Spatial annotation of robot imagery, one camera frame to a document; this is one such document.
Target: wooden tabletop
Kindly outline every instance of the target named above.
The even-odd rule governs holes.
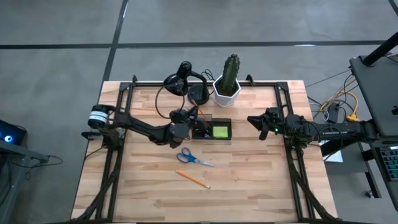
[[[294,113],[312,120],[303,81],[287,82]],[[119,83],[104,82],[100,104],[116,104]],[[134,87],[130,109],[133,117],[152,125],[169,122],[155,110],[158,89]],[[165,115],[181,104],[181,96],[166,90],[159,95],[158,106]],[[184,108],[192,106],[185,101]],[[156,146],[145,136],[128,131],[113,221],[297,221],[282,136],[270,133],[267,140],[259,141],[259,132],[246,121],[247,116],[263,114],[272,106],[276,106],[276,100],[274,89],[270,87],[242,87],[235,104],[228,108],[217,106],[211,96],[200,109],[214,118],[232,119],[231,141],[190,140],[172,149]],[[100,145],[100,140],[90,142],[87,153]],[[189,147],[194,156],[215,164],[215,167],[182,164],[175,158],[182,147]],[[336,216],[320,148],[309,146],[304,152],[310,188],[328,212]],[[105,157],[106,149],[103,149],[85,161],[72,218],[81,215],[98,193]],[[175,170],[182,170],[211,189],[176,174]],[[300,197],[307,214],[302,192]]]

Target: sticky note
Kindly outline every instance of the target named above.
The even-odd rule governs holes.
[[[213,127],[214,138],[228,139],[228,127],[225,126],[215,126]]]

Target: white pot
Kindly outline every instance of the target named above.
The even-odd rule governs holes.
[[[217,80],[213,82],[214,102],[216,102],[216,104],[218,104],[220,107],[227,107],[227,106],[231,106],[232,104],[234,104],[236,97],[238,97],[239,92],[241,91],[241,86],[239,85],[239,82],[237,80],[235,80],[235,83],[237,86],[237,90],[236,90],[235,94],[232,96],[220,95],[217,92],[216,83],[219,80],[221,80],[222,77],[223,76],[220,75],[220,77],[218,77]]]

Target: scissor blade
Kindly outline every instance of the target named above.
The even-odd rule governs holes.
[[[202,165],[205,165],[205,166],[211,166],[211,167],[214,167],[214,164],[211,164],[211,163],[209,163],[209,162],[206,162],[206,161],[201,161],[201,160],[198,160],[198,163],[199,163],[199,164],[202,164]]]

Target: concrete floor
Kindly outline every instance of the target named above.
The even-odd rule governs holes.
[[[110,44],[122,0],[0,1],[0,45]],[[129,0],[120,43],[384,40],[398,30],[388,0]],[[348,69],[348,60],[375,45],[117,49],[110,80],[163,80],[183,60],[195,71],[221,73],[225,58],[241,58],[239,77],[304,80],[310,84]],[[28,147],[60,156],[60,166],[32,171],[13,223],[69,219],[87,145],[90,108],[98,99],[109,49],[0,50],[0,119],[25,126]],[[344,74],[307,89],[325,101]],[[358,116],[369,111],[358,89]],[[367,199],[364,174],[330,175],[339,217],[395,223],[398,213],[372,164],[382,198]]]

